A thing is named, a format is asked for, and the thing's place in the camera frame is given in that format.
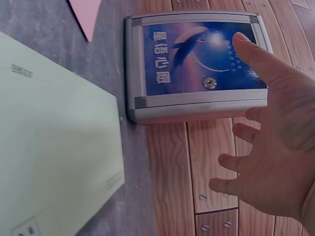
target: box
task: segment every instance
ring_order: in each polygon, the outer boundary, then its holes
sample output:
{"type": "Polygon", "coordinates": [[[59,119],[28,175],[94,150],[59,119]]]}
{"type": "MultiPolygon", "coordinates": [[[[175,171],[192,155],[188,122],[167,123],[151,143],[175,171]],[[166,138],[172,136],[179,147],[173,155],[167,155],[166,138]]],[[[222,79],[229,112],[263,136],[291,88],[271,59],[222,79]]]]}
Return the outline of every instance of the box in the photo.
{"type": "Polygon", "coordinates": [[[272,52],[261,16],[175,11],[126,19],[129,117],[139,124],[243,116],[267,105],[267,86],[237,56],[242,32],[272,52]]]}

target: hand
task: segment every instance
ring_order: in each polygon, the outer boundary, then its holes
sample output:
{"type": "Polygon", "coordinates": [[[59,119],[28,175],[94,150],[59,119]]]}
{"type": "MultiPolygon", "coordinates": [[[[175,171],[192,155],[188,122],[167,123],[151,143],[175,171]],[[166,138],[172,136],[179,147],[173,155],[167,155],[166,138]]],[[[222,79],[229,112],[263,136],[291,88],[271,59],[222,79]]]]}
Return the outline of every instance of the hand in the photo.
{"type": "Polygon", "coordinates": [[[219,157],[220,165],[238,172],[238,178],[211,179],[209,187],[267,214],[302,222],[315,179],[315,82],[241,33],[234,35],[233,46],[268,85],[268,106],[246,112],[247,119],[261,123],[260,130],[241,123],[233,127],[237,137],[253,144],[251,153],[219,157]]]}

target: pink paper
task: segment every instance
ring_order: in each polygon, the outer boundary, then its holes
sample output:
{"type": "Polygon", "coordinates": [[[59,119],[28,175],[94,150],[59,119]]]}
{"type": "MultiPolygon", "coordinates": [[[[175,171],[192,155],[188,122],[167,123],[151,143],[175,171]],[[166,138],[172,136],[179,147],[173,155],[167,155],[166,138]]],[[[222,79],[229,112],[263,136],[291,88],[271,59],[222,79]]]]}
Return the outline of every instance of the pink paper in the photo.
{"type": "Polygon", "coordinates": [[[69,0],[71,7],[88,39],[92,42],[96,18],[102,0],[69,0]]]}

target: paper sheet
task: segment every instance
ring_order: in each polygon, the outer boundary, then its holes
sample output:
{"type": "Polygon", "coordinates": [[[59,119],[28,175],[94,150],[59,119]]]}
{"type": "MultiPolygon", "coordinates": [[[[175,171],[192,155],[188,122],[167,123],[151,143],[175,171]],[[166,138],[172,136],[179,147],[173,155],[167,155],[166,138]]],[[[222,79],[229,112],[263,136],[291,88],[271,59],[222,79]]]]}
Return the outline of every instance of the paper sheet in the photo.
{"type": "Polygon", "coordinates": [[[1,236],[73,236],[125,181],[116,98],[1,32],[0,72],[1,236]]]}

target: swallow illustration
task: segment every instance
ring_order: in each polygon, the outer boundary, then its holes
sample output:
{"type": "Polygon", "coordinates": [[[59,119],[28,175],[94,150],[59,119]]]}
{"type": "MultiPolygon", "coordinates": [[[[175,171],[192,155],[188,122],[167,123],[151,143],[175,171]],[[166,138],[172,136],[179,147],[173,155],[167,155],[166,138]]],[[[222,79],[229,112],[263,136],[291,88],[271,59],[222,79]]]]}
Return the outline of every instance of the swallow illustration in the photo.
{"type": "Polygon", "coordinates": [[[184,42],[182,43],[177,43],[172,46],[172,48],[178,48],[174,59],[173,59],[173,64],[171,68],[171,74],[174,73],[176,68],[179,65],[183,65],[184,60],[186,57],[189,55],[189,53],[193,50],[193,48],[196,46],[197,43],[202,43],[205,40],[201,39],[201,36],[208,30],[205,27],[201,27],[202,31],[198,33],[194,33],[192,36],[189,36],[184,42]]]}

